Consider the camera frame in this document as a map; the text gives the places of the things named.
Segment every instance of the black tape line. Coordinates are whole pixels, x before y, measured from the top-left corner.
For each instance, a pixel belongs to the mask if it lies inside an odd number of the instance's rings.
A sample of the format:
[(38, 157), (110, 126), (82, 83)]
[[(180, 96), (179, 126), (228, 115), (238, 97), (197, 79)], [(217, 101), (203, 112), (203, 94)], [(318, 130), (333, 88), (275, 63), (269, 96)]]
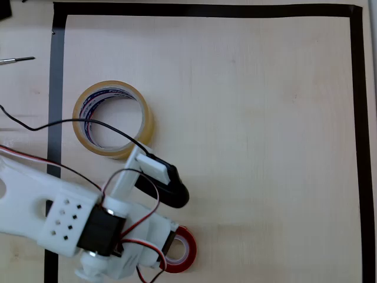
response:
[(351, 16), (350, 5), (198, 5), (145, 3), (56, 2), (59, 12), (67, 15), (123, 15), (155, 17), (286, 18), (305, 16)]
[[(286, 17), (348, 17), (350, 19), (353, 108), (355, 115), (356, 160), (358, 168), (361, 244), (362, 244), (362, 282), (375, 282), (375, 221), (373, 208), (371, 156), (369, 148), (368, 104), (366, 96), (365, 58), (363, 43), (362, 8), (347, 4), (299, 4), (299, 5), (196, 5), (196, 4), (136, 4), (136, 3), (89, 3), (89, 2), (57, 2), (54, 3), (54, 22), (64, 22), (67, 15), (123, 15), (123, 16), (155, 16), (155, 17), (218, 17), (218, 18), (286, 18)], [(62, 103), (62, 57), (63, 39), (59, 46), (51, 41), (51, 62), (57, 53), (60, 65), (50, 68), (50, 77), (54, 76), (54, 86), (59, 86), (58, 94), (51, 92), (49, 113), (57, 111), (61, 116)], [(59, 139), (51, 141), (51, 150), (61, 157)]]
[[(62, 119), (64, 33), (67, 16), (54, 14), (52, 22), (51, 55), (49, 63), (48, 122)], [(61, 162), (61, 124), (48, 128), (47, 159)], [(60, 168), (47, 166), (47, 173), (60, 178)], [(47, 203), (46, 214), (51, 207)], [(45, 250), (44, 282), (58, 283), (57, 254)]]
[(360, 198), (363, 282), (375, 282), (375, 221), (362, 13), (362, 8), (355, 6), (350, 17), (353, 111), (355, 115), (356, 159)]

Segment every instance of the white plastic bracket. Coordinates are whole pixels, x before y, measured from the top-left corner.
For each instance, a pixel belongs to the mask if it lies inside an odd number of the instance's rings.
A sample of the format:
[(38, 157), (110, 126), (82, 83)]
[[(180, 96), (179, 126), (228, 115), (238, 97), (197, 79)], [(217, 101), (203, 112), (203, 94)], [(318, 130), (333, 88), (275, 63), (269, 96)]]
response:
[[(91, 209), (100, 198), (99, 192), (3, 156), (0, 156), (0, 179), (6, 187), (0, 199), (0, 232), (24, 236), (50, 251), (73, 256)], [(47, 218), (42, 211), (46, 200), (54, 202)]]

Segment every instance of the black wire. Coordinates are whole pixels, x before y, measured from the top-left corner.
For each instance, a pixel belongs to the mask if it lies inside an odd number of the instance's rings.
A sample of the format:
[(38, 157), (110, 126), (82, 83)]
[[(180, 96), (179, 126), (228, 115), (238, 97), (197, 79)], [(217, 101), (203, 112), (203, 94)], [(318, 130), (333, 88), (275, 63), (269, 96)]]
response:
[[(140, 269), (138, 266), (136, 266), (136, 270), (137, 270), (137, 275), (139, 276), (139, 279), (141, 282), (147, 282), (145, 281), (144, 277), (142, 276), (141, 272), (140, 272)], [(153, 279), (149, 282), (149, 283), (153, 283), (154, 281), (156, 281), (156, 279), (164, 272), (165, 270), (161, 270), (159, 273), (157, 273), (157, 275), (155, 277), (153, 277)]]
[(14, 152), (14, 153), (18, 153), (18, 154), (21, 154), (21, 155), (24, 155), (24, 156), (28, 156), (28, 157), (31, 157), (31, 158), (36, 158), (36, 159), (39, 159), (39, 160), (43, 160), (43, 161), (46, 161), (46, 162), (50, 162), (50, 163), (53, 163), (54, 165), (56, 166), (60, 166), (64, 169), (67, 169), (77, 175), (79, 175), (80, 177), (82, 177), (83, 179), (85, 179), (86, 181), (88, 181), (89, 183), (91, 183), (93, 186), (95, 186), (98, 190), (101, 190), (101, 187), (99, 185), (97, 185), (96, 183), (94, 183), (92, 180), (90, 180), (89, 178), (85, 177), (83, 174), (80, 174), (78, 173), (76, 170), (72, 169), (72, 168), (69, 168), (68, 166), (66, 165), (63, 165), (61, 163), (58, 163), (58, 162), (55, 162), (55, 161), (51, 161), (51, 160), (48, 160), (46, 158), (41, 158), (39, 156), (35, 156), (35, 155), (31, 155), (31, 154), (28, 154), (28, 153), (24, 153), (24, 152), (20, 152), (18, 150), (15, 150), (15, 149), (11, 149), (7, 146), (4, 146), (2, 144), (0, 144), (0, 147), (4, 148), (4, 149), (7, 149), (9, 150), (10, 152)]
[(26, 125), (25, 123), (21, 122), (20, 120), (16, 119), (12, 115), (10, 115), (8, 112), (6, 112), (2, 105), (0, 105), (0, 109), (4, 112), (4, 114), (8, 118), (10, 118), (14, 122), (20, 124), (22, 127), (28, 129), (29, 131), (39, 131), (39, 130), (42, 130), (44, 128), (51, 127), (51, 126), (58, 125), (58, 124), (62, 124), (62, 123), (65, 123), (65, 122), (87, 122), (87, 123), (99, 124), (101, 126), (104, 126), (108, 129), (128, 138), (130, 141), (132, 141), (134, 144), (136, 144), (141, 150), (143, 150), (146, 153), (146, 155), (149, 155), (148, 150), (141, 143), (139, 143), (136, 139), (134, 139), (133, 137), (129, 136), (126, 133), (123, 133), (122, 131), (118, 130), (117, 128), (114, 128), (113, 126), (106, 124), (104, 122), (98, 121), (98, 120), (93, 120), (93, 119), (64, 119), (64, 120), (58, 120), (58, 121), (55, 121), (55, 122), (48, 123), (46, 125), (43, 125), (43, 126), (40, 126), (40, 127), (37, 127), (37, 128), (32, 128), (32, 127)]

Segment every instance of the robotic arm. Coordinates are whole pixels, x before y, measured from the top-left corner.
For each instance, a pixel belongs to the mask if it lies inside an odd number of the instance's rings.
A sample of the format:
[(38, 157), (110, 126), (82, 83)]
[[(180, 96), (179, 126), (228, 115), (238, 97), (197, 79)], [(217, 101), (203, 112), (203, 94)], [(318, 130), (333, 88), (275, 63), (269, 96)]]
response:
[[(102, 282), (104, 276), (123, 279), (138, 265), (183, 272), (196, 256), (192, 234), (157, 213), (140, 222), (150, 209), (127, 201), (134, 186), (154, 198), (156, 187), (161, 202), (175, 208), (184, 206), (189, 193), (177, 169), (152, 154), (144, 155), (137, 146), (124, 168), (143, 172), (153, 184), (139, 172), (123, 171), (111, 194), (102, 199), (100, 192), (0, 156), (0, 179), (6, 186), (0, 199), (0, 232), (31, 238), (67, 257), (83, 249), (82, 267), (75, 273), (90, 282)], [(46, 200), (53, 201), (47, 217), (40, 211)], [(124, 231), (129, 232), (121, 238)], [(174, 239), (185, 247), (180, 259), (166, 256)]]

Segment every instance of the clear tape roll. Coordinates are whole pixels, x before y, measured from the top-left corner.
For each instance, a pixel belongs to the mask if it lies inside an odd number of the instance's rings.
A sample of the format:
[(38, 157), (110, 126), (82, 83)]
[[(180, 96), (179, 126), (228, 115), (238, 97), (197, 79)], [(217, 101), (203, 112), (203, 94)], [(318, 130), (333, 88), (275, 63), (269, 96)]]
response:
[[(138, 133), (134, 137), (143, 144), (149, 144), (154, 131), (152, 112), (144, 97), (133, 86), (121, 81), (102, 81), (86, 89), (78, 98), (73, 109), (74, 119), (91, 119), (95, 109), (111, 98), (133, 99), (140, 105), (142, 121)], [(102, 147), (92, 137), (92, 124), (88, 122), (73, 123), (73, 129), (80, 143), (91, 152), (111, 157), (126, 159), (133, 147), (131, 141), (123, 147)]]

